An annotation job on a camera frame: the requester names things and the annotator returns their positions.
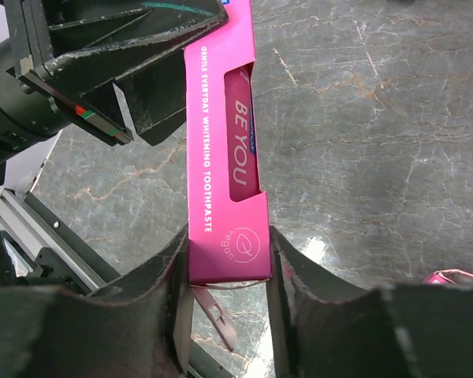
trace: red light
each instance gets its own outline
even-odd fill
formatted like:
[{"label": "red light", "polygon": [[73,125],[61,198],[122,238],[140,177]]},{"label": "red light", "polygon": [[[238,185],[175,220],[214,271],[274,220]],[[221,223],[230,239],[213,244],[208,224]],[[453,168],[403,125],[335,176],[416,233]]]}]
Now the red light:
[{"label": "red light", "polygon": [[82,116],[84,113],[86,113],[86,109],[82,106],[76,105],[76,114]]}]

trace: pink toothpaste tube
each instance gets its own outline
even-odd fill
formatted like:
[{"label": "pink toothpaste tube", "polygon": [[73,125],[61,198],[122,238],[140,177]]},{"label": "pink toothpaste tube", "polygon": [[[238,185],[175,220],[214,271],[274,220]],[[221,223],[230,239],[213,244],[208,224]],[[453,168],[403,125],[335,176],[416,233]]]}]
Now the pink toothpaste tube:
[{"label": "pink toothpaste tube", "polygon": [[225,9],[229,22],[184,53],[191,284],[271,277],[251,93],[251,3],[232,0]]}]

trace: white scratch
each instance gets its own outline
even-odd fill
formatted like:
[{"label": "white scratch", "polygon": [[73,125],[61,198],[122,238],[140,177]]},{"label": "white scratch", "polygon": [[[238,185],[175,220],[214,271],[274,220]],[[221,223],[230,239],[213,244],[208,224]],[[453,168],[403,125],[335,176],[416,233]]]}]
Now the white scratch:
[{"label": "white scratch", "polygon": [[287,73],[287,76],[289,76],[289,79],[290,79],[294,84],[298,84],[298,82],[296,81],[296,79],[295,79],[294,76],[292,75],[291,70],[289,69],[289,67],[288,67],[287,64],[285,63],[284,59],[282,59],[282,57],[281,57],[281,55],[278,53],[277,49],[274,49],[274,53],[278,56],[278,60],[281,62],[281,66],[282,66],[282,68],[284,69],[285,73]]},{"label": "white scratch", "polygon": [[363,42],[364,51],[366,52],[366,56],[368,58],[368,61],[370,61],[370,65],[373,68],[373,71],[375,72],[375,76],[377,76],[378,81],[380,81],[380,88],[384,89],[384,84],[382,82],[382,79],[380,79],[380,75],[378,74],[377,67],[375,67],[373,59],[371,59],[370,52],[368,51],[368,48],[366,46],[366,42],[364,42],[363,34],[361,33],[361,29],[359,29],[359,25],[357,24],[356,20],[354,20],[354,24],[356,24],[357,33],[359,34],[359,37],[361,38],[361,42]]}]

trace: toothpaste box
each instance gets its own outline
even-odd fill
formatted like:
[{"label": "toothpaste box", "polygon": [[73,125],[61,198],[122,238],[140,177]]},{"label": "toothpaste box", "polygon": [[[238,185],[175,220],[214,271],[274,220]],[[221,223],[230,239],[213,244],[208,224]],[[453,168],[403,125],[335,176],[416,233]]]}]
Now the toothpaste box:
[{"label": "toothpaste box", "polygon": [[271,276],[268,199],[259,188],[249,0],[223,2],[228,24],[185,49],[189,280]]}]

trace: blue label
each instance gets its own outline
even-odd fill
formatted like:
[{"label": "blue label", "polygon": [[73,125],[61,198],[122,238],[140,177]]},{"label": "blue label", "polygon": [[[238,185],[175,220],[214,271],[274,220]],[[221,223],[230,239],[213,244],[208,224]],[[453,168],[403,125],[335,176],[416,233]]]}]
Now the blue label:
[{"label": "blue label", "polygon": [[249,127],[249,150],[255,155],[255,126],[254,126],[254,103],[252,101],[251,94],[251,113],[250,113],[251,125]]}]

